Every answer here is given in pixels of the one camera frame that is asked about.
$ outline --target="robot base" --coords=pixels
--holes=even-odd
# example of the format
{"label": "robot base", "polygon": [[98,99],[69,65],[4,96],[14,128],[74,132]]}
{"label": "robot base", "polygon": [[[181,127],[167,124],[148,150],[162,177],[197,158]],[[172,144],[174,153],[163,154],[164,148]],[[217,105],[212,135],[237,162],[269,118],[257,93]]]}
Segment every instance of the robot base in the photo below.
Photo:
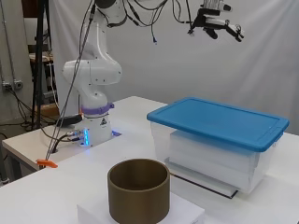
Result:
{"label": "robot base", "polygon": [[104,116],[84,117],[82,122],[76,125],[76,130],[83,130],[83,138],[80,141],[82,147],[95,147],[112,138],[108,113]]}

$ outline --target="wall outlet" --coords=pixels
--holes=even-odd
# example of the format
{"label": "wall outlet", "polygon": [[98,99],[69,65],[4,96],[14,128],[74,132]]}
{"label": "wall outlet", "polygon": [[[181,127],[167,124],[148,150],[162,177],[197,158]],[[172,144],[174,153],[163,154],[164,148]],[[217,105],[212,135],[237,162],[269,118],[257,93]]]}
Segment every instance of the wall outlet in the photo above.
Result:
{"label": "wall outlet", "polygon": [[12,85],[9,82],[2,82],[2,91],[12,91]]}
{"label": "wall outlet", "polygon": [[13,81],[14,89],[16,91],[21,90],[23,87],[22,81],[21,80],[14,80]]}

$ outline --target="white table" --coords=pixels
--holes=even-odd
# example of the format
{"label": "white table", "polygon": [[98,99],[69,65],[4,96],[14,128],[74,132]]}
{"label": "white table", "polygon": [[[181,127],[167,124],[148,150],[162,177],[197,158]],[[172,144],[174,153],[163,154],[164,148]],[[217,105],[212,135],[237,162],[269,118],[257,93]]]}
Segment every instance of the white table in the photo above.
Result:
{"label": "white table", "polygon": [[[6,224],[78,224],[76,205],[107,194],[107,172],[117,162],[155,158],[146,115],[161,103],[130,97],[111,111],[122,136],[0,188]],[[206,224],[296,224],[299,221],[299,137],[284,134],[266,179],[250,195],[232,200],[172,178],[177,195],[206,209]]]}
{"label": "white table", "polygon": [[[52,136],[54,127],[49,126],[44,128],[44,130],[48,135]],[[59,136],[64,135],[70,130],[62,128]],[[50,139],[41,130],[21,134],[3,141],[3,147],[7,150],[8,154],[12,179],[16,180],[22,177],[20,164],[32,172],[38,171],[39,166],[36,160],[46,158],[49,144]],[[79,147],[73,142],[61,142],[57,148],[59,151],[50,157],[54,162],[64,161],[87,150],[87,148]]]}

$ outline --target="orange clip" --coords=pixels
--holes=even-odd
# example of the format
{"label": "orange clip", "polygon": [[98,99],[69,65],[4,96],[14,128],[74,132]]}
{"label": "orange clip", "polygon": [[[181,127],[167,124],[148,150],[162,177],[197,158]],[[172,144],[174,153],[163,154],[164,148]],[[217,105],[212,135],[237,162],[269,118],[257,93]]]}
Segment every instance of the orange clip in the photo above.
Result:
{"label": "orange clip", "polygon": [[51,168],[57,168],[58,165],[56,165],[52,161],[46,161],[46,160],[37,160],[37,165],[43,165],[43,166],[49,166]]}

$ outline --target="blue lid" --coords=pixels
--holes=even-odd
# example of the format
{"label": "blue lid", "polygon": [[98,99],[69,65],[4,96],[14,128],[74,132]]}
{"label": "blue lid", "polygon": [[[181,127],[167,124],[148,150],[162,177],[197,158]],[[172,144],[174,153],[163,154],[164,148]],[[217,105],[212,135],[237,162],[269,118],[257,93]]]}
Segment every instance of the blue lid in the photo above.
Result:
{"label": "blue lid", "polygon": [[265,152],[289,126],[284,118],[194,97],[157,109],[148,120],[254,152]]}

